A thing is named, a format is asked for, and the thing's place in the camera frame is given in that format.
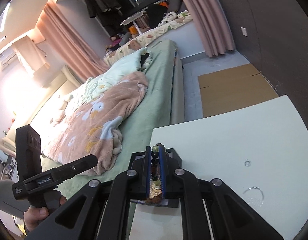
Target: gray wall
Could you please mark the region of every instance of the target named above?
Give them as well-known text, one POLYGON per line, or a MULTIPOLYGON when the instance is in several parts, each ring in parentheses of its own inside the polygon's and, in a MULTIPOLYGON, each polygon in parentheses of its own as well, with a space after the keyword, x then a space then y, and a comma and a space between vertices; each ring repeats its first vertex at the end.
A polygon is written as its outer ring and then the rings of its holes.
POLYGON ((308 18, 296 0, 220 0, 237 50, 288 95, 308 129, 308 18), (243 36, 241 27, 247 29, 243 36))
POLYGON ((198 53, 205 52, 203 43, 193 21, 164 33, 157 41, 163 40, 175 41, 177 44, 177 55, 180 58, 186 58, 198 53))
POLYGON ((112 44, 112 41, 110 41, 110 37, 97 22, 96 18, 89 17, 87 8, 82 0, 61 1, 57 5, 70 24, 96 54, 103 59, 105 56, 105 46, 112 44))
MULTIPOLYGON (((36 36, 30 36, 35 42, 36 36)), ((0 138, 4 137, 15 117, 13 111, 22 111, 27 104, 31 104, 40 93, 43 85, 47 85, 65 65, 64 60, 53 50, 47 42, 38 44, 46 52, 46 60, 50 68, 40 68, 30 77, 25 68, 15 59, 10 65, 1 69, 0 62, 0 138)))

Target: curtain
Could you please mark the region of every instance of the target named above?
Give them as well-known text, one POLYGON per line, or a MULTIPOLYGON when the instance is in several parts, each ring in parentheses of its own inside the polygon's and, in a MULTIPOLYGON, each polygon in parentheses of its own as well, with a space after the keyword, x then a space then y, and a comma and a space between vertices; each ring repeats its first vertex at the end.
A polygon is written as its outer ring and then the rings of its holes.
POLYGON ((14 42, 11 47, 16 53, 21 65, 31 77, 41 67, 44 66, 47 69, 50 67, 49 63, 43 57, 42 52, 39 51, 29 36, 25 36, 14 42))
POLYGON ((218 0, 183 0, 209 57, 235 49, 230 27, 218 0))
POLYGON ((89 77, 97 77, 109 69, 53 1, 46 3, 36 26, 51 47, 83 81, 89 77))

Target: headboard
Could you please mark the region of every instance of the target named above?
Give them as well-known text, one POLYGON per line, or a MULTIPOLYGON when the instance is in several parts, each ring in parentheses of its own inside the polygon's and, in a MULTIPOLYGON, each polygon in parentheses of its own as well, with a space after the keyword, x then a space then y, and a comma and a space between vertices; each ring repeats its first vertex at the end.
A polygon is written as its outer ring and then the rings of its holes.
POLYGON ((69 94, 79 86, 80 83, 73 77, 67 67, 64 67, 50 85, 42 89, 40 100, 29 106, 26 112, 17 115, 6 136, 0 139, 0 149, 6 151, 7 148, 15 151, 15 132, 21 126, 32 124, 33 122, 33 126, 40 134, 44 129, 43 127, 40 129, 40 120, 42 118, 50 120, 48 115, 51 114, 51 108, 58 104, 60 98, 63 98, 64 95, 69 94))

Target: hand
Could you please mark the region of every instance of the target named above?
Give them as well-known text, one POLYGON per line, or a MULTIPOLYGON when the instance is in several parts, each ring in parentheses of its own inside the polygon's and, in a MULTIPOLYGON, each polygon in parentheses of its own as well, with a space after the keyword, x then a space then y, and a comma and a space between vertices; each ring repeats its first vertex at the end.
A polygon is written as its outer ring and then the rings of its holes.
MULTIPOLYGON (((67 201, 66 197, 61 196, 60 204, 63 205, 67 201)), ((38 226, 38 221, 48 217, 48 210, 46 207, 36 208, 30 206, 29 209, 24 212, 24 224, 28 231, 33 231, 38 226)))

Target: white table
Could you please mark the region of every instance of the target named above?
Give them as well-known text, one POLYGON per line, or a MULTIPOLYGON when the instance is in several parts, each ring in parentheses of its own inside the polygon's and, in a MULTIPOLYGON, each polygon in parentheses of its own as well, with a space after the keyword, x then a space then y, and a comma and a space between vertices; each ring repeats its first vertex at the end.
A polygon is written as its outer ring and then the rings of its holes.
POLYGON ((133 14, 132 16, 128 17, 126 20, 124 20, 121 25, 128 25, 129 23, 133 22, 137 32, 139 35, 143 34, 140 30, 140 28, 138 27, 137 23, 135 22, 135 20, 139 17, 142 17, 144 15, 144 11, 141 12, 137 12, 135 14, 133 14))
MULTIPOLYGON (((222 179, 285 240, 308 219, 308 132, 287 96, 230 113, 153 130, 199 179, 222 179), (248 188, 260 187, 259 190, 248 188)), ((180 213, 137 205, 130 239, 182 239, 180 213), (149 234, 151 228, 156 233, 149 234)))

